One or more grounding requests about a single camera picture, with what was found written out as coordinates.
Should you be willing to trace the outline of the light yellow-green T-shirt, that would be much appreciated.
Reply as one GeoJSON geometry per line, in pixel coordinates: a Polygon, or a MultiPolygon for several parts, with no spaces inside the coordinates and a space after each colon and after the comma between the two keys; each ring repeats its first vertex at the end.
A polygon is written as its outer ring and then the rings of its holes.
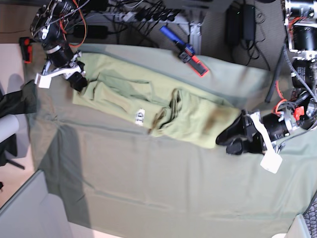
{"type": "Polygon", "coordinates": [[[241,111],[225,99],[175,78],[105,54],[84,53],[88,85],[72,102],[135,123],[154,137],[168,136],[212,149],[241,111]]]}

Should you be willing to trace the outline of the black power brick left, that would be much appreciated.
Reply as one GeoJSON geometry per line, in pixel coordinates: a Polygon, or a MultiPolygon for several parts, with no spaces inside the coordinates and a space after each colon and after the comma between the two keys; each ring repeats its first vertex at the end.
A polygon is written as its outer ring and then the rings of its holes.
{"type": "Polygon", "coordinates": [[[74,27],[73,36],[76,38],[88,39],[106,39],[108,36],[108,28],[106,26],[88,25],[85,30],[84,25],[77,25],[74,27]]]}

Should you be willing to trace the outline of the blue orange clamp left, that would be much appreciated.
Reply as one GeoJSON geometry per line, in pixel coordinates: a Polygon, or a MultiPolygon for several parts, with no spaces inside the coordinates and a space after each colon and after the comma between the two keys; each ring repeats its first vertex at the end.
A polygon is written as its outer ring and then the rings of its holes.
{"type": "Polygon", "coordinates": [[[21,49],[22,59],[25,63],[32,62],[32,43],[33,39],[29,37],[21,37],[19,38],[19,45],[21,49]]]}

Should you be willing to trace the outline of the blue orange clamp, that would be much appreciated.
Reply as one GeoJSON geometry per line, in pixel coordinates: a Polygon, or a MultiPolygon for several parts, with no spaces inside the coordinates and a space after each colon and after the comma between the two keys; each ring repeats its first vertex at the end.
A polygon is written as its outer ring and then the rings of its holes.
{"type": "Polygon", "coordinates": [[[178,58],[189,65],[192,70],[199,76],[204,77],[209,69],[196,57],[194,48],[183,42],[170,28],[162,26],[160,32],[163,33],[179,49],[178,58]]]}
{"type": "Polygon", "coordinates": [[[25,63],[32,62],[32,43],[33,39],[29,37],[21,37],[19,38],[19,45],[21,49],[22,59],[25,63]]]}

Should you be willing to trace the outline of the dark green garment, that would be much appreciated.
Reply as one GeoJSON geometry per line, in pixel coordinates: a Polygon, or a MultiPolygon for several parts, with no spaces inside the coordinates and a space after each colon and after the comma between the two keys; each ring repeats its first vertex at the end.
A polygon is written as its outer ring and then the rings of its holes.
{"type": "Polygon", "coordinates": [[[19,91],[0,94],[0,117],[6,115],[32,114],[37,111],[37,87],[29,81],[19,91]]]}

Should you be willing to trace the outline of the white ID label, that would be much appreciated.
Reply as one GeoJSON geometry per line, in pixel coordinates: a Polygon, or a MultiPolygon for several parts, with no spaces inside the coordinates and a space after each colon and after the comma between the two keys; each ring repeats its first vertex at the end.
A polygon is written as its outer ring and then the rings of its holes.
{"type": "Polygon", "coordinates": [[[135,124],[138,126],[143,126],[145,118],[145,110],[139,109],[135,114],[135,124]]]}

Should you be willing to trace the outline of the white power strip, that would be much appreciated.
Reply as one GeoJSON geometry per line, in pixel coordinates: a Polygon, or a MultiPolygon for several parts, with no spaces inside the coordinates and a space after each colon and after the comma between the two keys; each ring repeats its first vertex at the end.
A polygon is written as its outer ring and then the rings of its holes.
{"type": "Polygon", "coordinates": [[[142,22],[142,21],[162,21],[162,22],[187,22],[185,16],[180,12],[159,12],[159,13],[142,13],[142,12],[128,12],[118,13],[116,15],[119,20],[123,22],[142,22]]]}

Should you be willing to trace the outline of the white paper roll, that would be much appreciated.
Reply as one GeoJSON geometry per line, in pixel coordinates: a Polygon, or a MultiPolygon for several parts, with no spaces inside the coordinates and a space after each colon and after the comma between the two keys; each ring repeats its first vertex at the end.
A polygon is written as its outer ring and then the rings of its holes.
{"type": "Polygon", "coordinates": [[[15,115],[6,115],[0,119],[0,142],[5,141],[20,129],[20,123],[15,115]]]}

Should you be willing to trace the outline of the blue orange clamp centre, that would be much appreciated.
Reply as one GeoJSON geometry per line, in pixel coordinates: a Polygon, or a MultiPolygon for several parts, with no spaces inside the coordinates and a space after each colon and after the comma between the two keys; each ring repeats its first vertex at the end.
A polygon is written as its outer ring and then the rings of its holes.
{"type": "Polygon", "coordinates": [[[204,77],[209,69],[196,57],[194,48],[183,42],[170,28],[162,26],[160,32],[163,33],[179,49],[178,58],[189,65],[192,70],[199,76],[204,77]]]}

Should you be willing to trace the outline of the grey-green table cloth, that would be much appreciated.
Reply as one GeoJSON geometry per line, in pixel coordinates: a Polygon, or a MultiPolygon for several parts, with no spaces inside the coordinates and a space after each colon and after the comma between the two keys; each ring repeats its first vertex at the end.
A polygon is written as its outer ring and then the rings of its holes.
{"type": "Polygon", "coordinates": [[[277,173],[74,105],[61,77],[28,116],[35,168],[70,222],[126,238],[269,238],[317,191],[317,132],[286,142],[277,173]]]}

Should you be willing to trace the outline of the black power adapter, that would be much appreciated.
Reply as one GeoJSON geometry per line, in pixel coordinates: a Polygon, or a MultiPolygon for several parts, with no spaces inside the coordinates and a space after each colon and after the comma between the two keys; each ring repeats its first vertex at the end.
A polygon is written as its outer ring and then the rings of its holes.
{"type": "Polygon", "coordinates": [[[240,11],[230,7],[226,11],[225,21],[225,42],[228,46],[234,47],[240,41],[240,11]]]}
{"type": "Polygon", "coordinates": [[[242,6],[242,39],[254,41],[256,35],[255,7],[250,4],[242,6]]]}

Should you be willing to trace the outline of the white grey bin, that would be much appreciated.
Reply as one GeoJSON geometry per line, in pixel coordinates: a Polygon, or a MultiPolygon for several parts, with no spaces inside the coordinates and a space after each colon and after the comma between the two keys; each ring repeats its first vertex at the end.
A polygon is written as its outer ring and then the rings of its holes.
{"type": "Polygon", "coordinates": [[[2,238],[72,238],[64,204],[36,171],[0,209],[2,238]]]}

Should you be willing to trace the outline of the aluminium frame post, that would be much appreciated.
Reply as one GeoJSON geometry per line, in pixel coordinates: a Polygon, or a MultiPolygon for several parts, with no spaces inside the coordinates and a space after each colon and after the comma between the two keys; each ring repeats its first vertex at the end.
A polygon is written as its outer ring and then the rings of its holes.
{"type": "Polygon", "coordinates": [[[194,48],[195,54],[201,54],[202,48],[202,33],[201,27],[204,22],[206,13],[202,10],[186,10],[189,23],[189,44],[194,48]]]}

